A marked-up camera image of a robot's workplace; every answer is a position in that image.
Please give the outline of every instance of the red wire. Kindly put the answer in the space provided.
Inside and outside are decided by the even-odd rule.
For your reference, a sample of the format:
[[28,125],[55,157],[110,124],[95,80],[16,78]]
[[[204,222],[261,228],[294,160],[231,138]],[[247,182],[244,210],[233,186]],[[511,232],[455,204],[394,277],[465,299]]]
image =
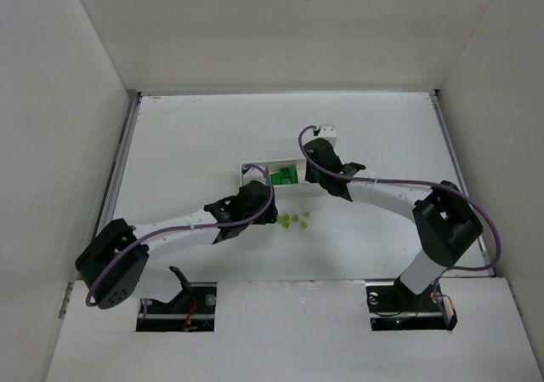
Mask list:
[[193,314],[193,312],[195,312],[195,310],[196,310],[196,299],[193,297],[193,299],[190,301],[189,312],[187,313],[187,317],[185,318],[184,325],[181,327],[182,331],[184,331],[187,325],[189,324],[190,316]]

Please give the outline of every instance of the white panel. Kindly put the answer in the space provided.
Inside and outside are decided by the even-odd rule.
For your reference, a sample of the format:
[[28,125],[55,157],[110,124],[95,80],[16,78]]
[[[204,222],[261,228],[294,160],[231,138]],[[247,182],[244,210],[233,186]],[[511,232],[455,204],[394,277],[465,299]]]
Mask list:
[[459,323],[372,332],[364,283],[220,282],[213,333],[134,333],[138,304],[89,309],[78,282],[48,382],[541,381],[507,282],[447,279]]
[[[301,157],[297,136],[311,123],[336,126],[344,162],[381,176],[456,182],[428,94],[149,97],[140,106],[116,217],[130,225],[168,220],[234,195],[242,162]],[[236,239],[150,265],[169,276],[168,266],[178,265],[191,281],[395,278],[421,250],[415,225],[384,209],[327,195],[276,205],[282,214],[309,211],[309,227],[251,226]],[[483,265],[478,245],[460,264]]]
[[438,88],[490,0],[83,0],[129,88]]
[[0,369],[45,377],[128,97],[79,0],[0,0]]
[[493,0],[440,92],[468,188],[501,231],[501,271],[541,366],[543,80],[544,0]]

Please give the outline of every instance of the rectangular opening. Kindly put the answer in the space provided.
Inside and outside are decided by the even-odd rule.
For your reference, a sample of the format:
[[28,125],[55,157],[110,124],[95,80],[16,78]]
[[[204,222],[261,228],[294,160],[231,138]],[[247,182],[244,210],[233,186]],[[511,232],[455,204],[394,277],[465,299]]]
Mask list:
[[270,181],[275,189],[276,198],[292,198],[318,196],[326,194],[318,184],[306,181],[306,160],[286,159],[277,161],[244,162],[241,165],[240,185],[246,185],[252,180],[263,182],[263,176],[255,169],[246,170],[248,163],[268,168]]
[[202,333],[215,329],[217,283],[192,283],[193,292],[186,304],[173,310],[155,299],[140,300],[137,332]]
[[[418,301],[400,305],[394,295],[393,283],[366,286],[372,331],[410,331],[442,329],[451,331],[457,323],[456,311],[449,296],[437,288],[438,302],[430,293]],[[442,314],[439,305],[444,309]]]

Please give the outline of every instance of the cable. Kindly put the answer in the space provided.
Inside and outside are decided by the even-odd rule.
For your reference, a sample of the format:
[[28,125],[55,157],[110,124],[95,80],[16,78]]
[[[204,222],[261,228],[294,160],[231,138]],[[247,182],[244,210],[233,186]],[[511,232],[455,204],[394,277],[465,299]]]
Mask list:
[[189,312],[187,313],[187,317],[185,318],[184,325],[181,326],[181,330],[184,331],[185,328],[187,328],[187,325],[190,322],[190,316],[193,315],[193,312],[196,310],[196,298],[193,297],[193,299],[190,301],[189,306]]
[[[436,294],[436,291],[438,289],[440,278],[447,271],[450,271],[450,270],[486,271],[486,270],[489,270],[489,269],[492,269],[493,267],[495,267],[496,264],[499,262],[499,260],[501,259],[501,254],[502,254],[502,243],[501,243],[501,237],[499,236],[499,231],[497,230],[497,228],[495,226],[495,223],[493,222],[493,219],[488,215],[487,212],[485,212],[484,208],[482,208],[473,199],[471,199],[470,197],[468,197],[464,193],[461,193],[461,192],[459,192],[459,191],[457,191],[457,190],[455,190],[453,188],[450,188],[449,186],[442,185],[442,184],[439,184],[439,183],[436,183],[436,182],[430,182],[430,181],[427,181],[427,180],[388,180],[388,179],[382,179],[382,178],[379,178],[379,179],[365,178],[365,177],[360,177],[360,176],[348,177],[348,176],[344,176],[344,175],[341,175],[341,174],[335,174],[334,172],[331,172],[331,171],[321,167],[316,162],[314,162],[314,160],[309,157],[306,150],[304,150],[303,136],[310,129],[315,131],[317,129],[317,127],[315,125],[309,125],[305,129],[303,129],[300,132],[300,134],[298,135],[298,146],[300,147],[300,151],[303,153],[304,158],[306,158],[306,161],[312,167],[314,167],[318,171],[322,172],[323,174],[329,175],[329,176],[331,176],[333,178],[337,178],[337,179],[340,179],[340,180],[347,180],[349,182],[350,181],[359,181],[359,182],[371,182],[371,183],[378,183],[378,184],[418,185],[418,186],[429,186],[429,187],[431,187],[433,189],[440,189],[440,190],[446,191],[446,192],[448,192],[448,193],[450,193],[450,194],[452,194],[452,195],[454,195],[456,197],[460,197],[463,201],[465,201],[466,203],[471,205],[474,209],[476,209],[478,211],[478,213],[484,218],[485,222],[490,227],[491,233],[493,234],[493,238],[495,240],[495,247],[496,247],[495,248],[495,257],[493,258],[493,260],[489,264],[483,265],[481,267],[465,267],[465,266],[462,266],[462,265],[454,265],[452,267],[449,267],[449,268],[445,269],[444,271],[442,271],[442,273],[440,273],[440,275],[433,282],[433,293],[434,294]],[[445,313],[444,308],[440,304],[438,304],[438,306],[440,308],[440,312],[442,313],[442,316],[444,317],[444,319],[445,319],[445,321],[447,323],[448,320],[447,320],[447,315]]]
[[433,301],[435,304],[440,304],[440,300],[438,299],[448,299],[450,301],[451,309],[455,310],[456,305],[453,304],[453,301],[451,300],[451,297],[448,294],[432,294],[428,296],[428,299]]
[[[252,169],[252,168],[256,169],[263,175],[264,182],[269,182],[269,174],[258,165],[247,163],[244,166],[247,169]],[[85,304],[87,305],[87,307],[95,307],[96,305],[98,305],[97,301],[92,301],[91,299],[96,293],[96,290],[98,289],[99,285],[104,281],[105,277],[116,266],[116,264],[119,263],[119,260],[121,260],[128,253],[130,253],[131,250],[138,247],[140,244],[142,244],[146,240],[149,240],[152,237],[156,237],[163,233],[168,233],[171,231],[190,231],[193,229],[224,228],[224,227],[242,226],[242,225],[252,223],[255,219],[261,216],[269,208],[270,204],[272,203],[272,199],[274,198],[274,187],[272,185],[269,185],[269,190],[270,190],[269,198],[264,204],[264,206],[261,209],[259,209],[259,211],[256,212],[253,216],[250,216],[249,218],[245,218],[237,222],[229,222],[229,223],[205,223],[205,224],[194,225],[194,226],[182,225],[182,226],[163,227],[162,229],[159,229],[157,231],[152,231],[151,233],[148,233],[147,235],[142,236],[140,239],[137,239],[134,242],[130,243],[126,248],[124,248],[121,252],[119,252],[116,255],[116,257],[114,257],[113,260],[110,263],[108,263],[108,265],[96,277],[96,280],[94,280],[93,284],[88,289],[87,297],[85,297]]]
[[442,314],[442,317],[444,318],[444,321],[445,321],[445,324],[447,327],[450,326],[450,319],[448,318],[448,314],[445,312],[445,308],[442,304],[440,304],[440,302],[438,301],[438,298],[439,297],[447,297],[447,299],[450,301],[450,304],[451,304],[451,309],[453,311],[455,311],[455,306],[453,305],[453,301],[451,301],[451,298],[449,295],[447,294],[439,294],[438,293],[438,289],[439,289],[439,280],[440,278],[444,275],[444,273],[446,273],[448,270],[444,270],[442,271],[442,274],[440,274],[440,276],[438,276],[434,281],[433,281],[433,292],[431,293],[430,295],[430,299],[433,299],[436,298],[437,300],[435,301],[436,305],[439,307],[439,310],[440,310],[440,314]]

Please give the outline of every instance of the white floor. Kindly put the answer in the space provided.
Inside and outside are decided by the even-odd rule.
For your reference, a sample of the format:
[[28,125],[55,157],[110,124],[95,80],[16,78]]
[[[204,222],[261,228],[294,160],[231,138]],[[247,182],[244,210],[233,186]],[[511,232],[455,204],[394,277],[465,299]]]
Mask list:
[[364,282],[219,282],[213,333],[135,333],[138,301],[101,311],[77,282],[48,382],[541,381],[507,282],[449,278],[459,323],[373,332]]
[[[426,93],[145,97],[115,215],[129,224],[168,220],[234,195],[241,163],[301,158],[299,131],[320,123],[336,125],[343,162],[387,177],[456,182]],[[421,249],[410,221],[369,205],[324,192],[277,206],[308,210],[309,227],[252,226],[150,268],[171,276],[167,267],[177,265],[191,281],[395,278]],[[460,263],[483,265],[479,245]]]

